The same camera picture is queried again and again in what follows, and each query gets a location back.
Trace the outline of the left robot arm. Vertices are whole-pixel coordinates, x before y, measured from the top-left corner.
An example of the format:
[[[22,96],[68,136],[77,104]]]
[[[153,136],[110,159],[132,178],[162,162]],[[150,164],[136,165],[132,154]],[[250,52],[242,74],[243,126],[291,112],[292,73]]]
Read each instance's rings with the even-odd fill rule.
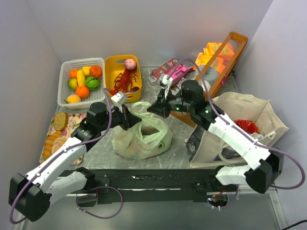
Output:
[[[18,173],[11,178],[10,212],[17,210],[25,219],[34,222],[46,213],[53,201],[74,191],[92,189],[96,183],[95,175],[84,167],[61,180],[57,180],[57,177],[89,151],[110,128],[120,126],[128,130],[141,121],[126,105],[118,108],[101,102],[93,103],[86,117],[60,149],[25,176]]]

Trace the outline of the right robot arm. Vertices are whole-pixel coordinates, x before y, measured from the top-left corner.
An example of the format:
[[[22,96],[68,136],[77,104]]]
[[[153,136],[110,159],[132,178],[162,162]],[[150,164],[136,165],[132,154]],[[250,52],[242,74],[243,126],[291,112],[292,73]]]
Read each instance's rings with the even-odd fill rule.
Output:
[[[247,184],[264,194],[282,172],[283,155],[266,146],[258,146],[258,141],[238,127],[223,110],[205,100],[203,88],[195,80],[183,82],[179,96],[163,87],[147,111],[163,118],[169,117],[172,111],[187,112],[194,123],[237,152],[247,164],[221,167],[215,178],[222,185]]]

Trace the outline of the large red snack bag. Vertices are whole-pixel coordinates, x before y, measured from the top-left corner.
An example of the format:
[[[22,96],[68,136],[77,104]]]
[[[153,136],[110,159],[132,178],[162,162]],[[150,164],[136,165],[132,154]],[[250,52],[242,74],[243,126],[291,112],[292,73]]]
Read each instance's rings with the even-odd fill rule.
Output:
[[[253,133],[260,133],[260,128],[252,121],[250,120],[235,120],[235,124],[240,127],[242,130],[247,132],[248,134],[253,134]]]

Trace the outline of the wooden snack tray box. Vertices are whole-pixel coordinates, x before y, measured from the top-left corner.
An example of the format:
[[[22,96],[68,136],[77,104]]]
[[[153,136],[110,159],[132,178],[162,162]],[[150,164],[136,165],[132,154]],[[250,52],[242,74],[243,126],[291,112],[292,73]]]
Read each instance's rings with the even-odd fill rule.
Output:
[[[230,32],[222,43],[209,42],[196,58],[195,67],[204,65],[201,70],[210,85],[211,98],[217,96],[231,75],[237,61],[248,43],[248,38],[236,32]]]

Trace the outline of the beige canvas tote bag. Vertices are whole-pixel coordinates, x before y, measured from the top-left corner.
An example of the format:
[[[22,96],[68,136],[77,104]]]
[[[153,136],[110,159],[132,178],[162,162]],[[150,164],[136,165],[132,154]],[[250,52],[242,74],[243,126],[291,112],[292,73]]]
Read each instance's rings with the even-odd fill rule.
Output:
[[[195,126],[186,143],[191,168],[246,163],[256,169],[268,159],[267,147],[288,130],[270,101],[226,92],[213,102],[224,114],[208,130]]]

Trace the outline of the light green plastic bag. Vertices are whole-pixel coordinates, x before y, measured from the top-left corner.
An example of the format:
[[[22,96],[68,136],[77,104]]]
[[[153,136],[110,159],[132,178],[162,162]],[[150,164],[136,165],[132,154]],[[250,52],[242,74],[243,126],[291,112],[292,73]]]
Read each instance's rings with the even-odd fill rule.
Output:
[[[171,147],[173,133],[169,126],[147,112],[149,102],[136,102],[130,112],[142,119],[128,130],[117,126],[113,131],[115,153],[135,160],[143,160],[166,152]]]

